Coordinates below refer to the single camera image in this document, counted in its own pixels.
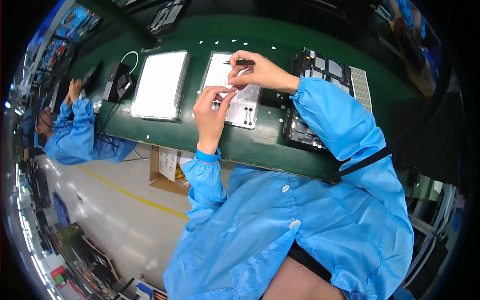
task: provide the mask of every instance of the metal grille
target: metal grille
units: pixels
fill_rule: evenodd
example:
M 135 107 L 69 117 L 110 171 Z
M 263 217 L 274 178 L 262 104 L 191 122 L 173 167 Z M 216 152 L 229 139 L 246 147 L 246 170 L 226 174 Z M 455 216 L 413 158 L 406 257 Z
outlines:
M 352 70 L 353 95 L 369 112 L 372 112 L 372 98 L 368 88 L 367 73 L 361 69 L 350 68 Z

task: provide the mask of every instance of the black shorts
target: black shorts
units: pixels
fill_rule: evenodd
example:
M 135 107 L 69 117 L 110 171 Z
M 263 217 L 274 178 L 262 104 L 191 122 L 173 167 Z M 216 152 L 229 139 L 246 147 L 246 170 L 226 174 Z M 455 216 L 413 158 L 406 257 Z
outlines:
M 300 247 L 296 240 L 293 241 L 293 244 L 290 247 L 287 255 L 320 276 L 323 280 L 330 282 L 330 279 L 332 279 L 332 273 L 327 271 L 327 269 L 325 269 L 321 264 L 318 263 L 318 261 L 311 257 L 310 254 L 305 251 L 305 249 Z

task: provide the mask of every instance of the yellow floor line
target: yellow floor line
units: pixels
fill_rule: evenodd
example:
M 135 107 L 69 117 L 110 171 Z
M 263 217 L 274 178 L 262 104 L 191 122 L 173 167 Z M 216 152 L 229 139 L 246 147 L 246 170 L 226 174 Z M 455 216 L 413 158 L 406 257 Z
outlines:
M 106 185 L 109 185 L 109 186 L 111 186 L 112 188 L 114 188 L 114 189 L 116 189 L 116 190 L 118 190 L 118 191 L 120 191 L 120 192 L 122 192 L 122 193 L 124 193 L 124 194 L 126 194 L 126 195 L 129 195 L 130 197 L 132 197 L 132 198 L 135 199 L 135 200 L 138 200 L 138 201 L 140 201 L 140 202 L 142 202 L 142 203 L 144 203 L 144 204 L 146 204 L 146 205 L 149 205 L 149 206 L 151 206 L 151 207 L 155 207 L 155 208 L 158 208 L 158 209 L 160 209 L 160 210 L 163 210 L 164 212 L 167 212 L 167 213 L 170 213 L 170 214 L 179 216 L 179 217 L 181 217 L 181 218 L 190 219 L 190 218 L 187 217 L 185 214 L 179 213 L 179 212 L 177 212 L 177 211 L 174 211 L 173 209 L 166 208 L 166 207 L 164 207 L 164 206 L 161 206 L 161 205 L 155 204 L 155 203 L 153 203 L 153 202 L 151 202 L 151 201 L 148 201 L 147 199 L 144 199 L 144 198 L 142 198 L 142 197 L 139 197 L 139 196 L 137 196 L 137 195 L 134 195 L 134 194 L 132 194 L 131 192 L 126 191 L 126 190 L 122 189 L 121 187 L 119 187 L 119 186 L 111 183 L 110 181 L 101 178 L 100 176 L 98 176 L 98 175 L 95 174 L 94 172 L 92 172 L 92 171 L 90 171 L 90 170 L 88 170 L 88 169 L 85 169 L 85 168 L 82 167 L 82 166 L 77 165 L 77 167 L 79 167 L 79 168 L 82 169 L 83 171 L 87 172 L 88 174 L 92 175 L 93 177 L 97 178 L 98 180 L 104 182 Z

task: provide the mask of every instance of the white snap button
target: white snap button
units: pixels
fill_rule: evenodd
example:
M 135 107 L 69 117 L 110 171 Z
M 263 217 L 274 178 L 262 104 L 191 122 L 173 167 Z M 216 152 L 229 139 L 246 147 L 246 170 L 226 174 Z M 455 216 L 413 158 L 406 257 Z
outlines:
M 298 226 L 298 225 L 300 225 L 300 224 L 301 224 L 301 222 L 300 222 L 299 220 L 295 220 L 295 221 L 293 221 L 293 222 L 290 223 L 289 228 L 292 229 L 292 228 L 294 228 L 295 226 Z

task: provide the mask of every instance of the clear plastic tray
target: clear plastic tray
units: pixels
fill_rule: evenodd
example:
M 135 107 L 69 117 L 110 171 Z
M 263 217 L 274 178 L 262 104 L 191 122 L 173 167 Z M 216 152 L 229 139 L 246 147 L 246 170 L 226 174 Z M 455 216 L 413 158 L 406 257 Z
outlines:
M 177 120 L 183 100 L 188 52 L 149 55 L 142 66 L 131 115 L 154 120 Z
M 228 84 L 228 74 L 232 71 L 229 64 L 224 64 L 232 56 L 232 52 L 218 52 L 212 51 L 210 53 L 210 59 L 207 68 L 200 85 L 200 90 L 203 91 L 204 87 L 212 85 L 225 86 L 231 88 Z M 237 95 L 230 102 L 227 115 L 225 116 L 225 123 L 228 125 L 243 127 L 247 129 L 255 128 L 257 122 L 257 111 L 262 94 L 262 88 L 250 84 L 243 90 L 237 91 Z M 218 109 L 220 102 L 213 101 L 212 109 Z

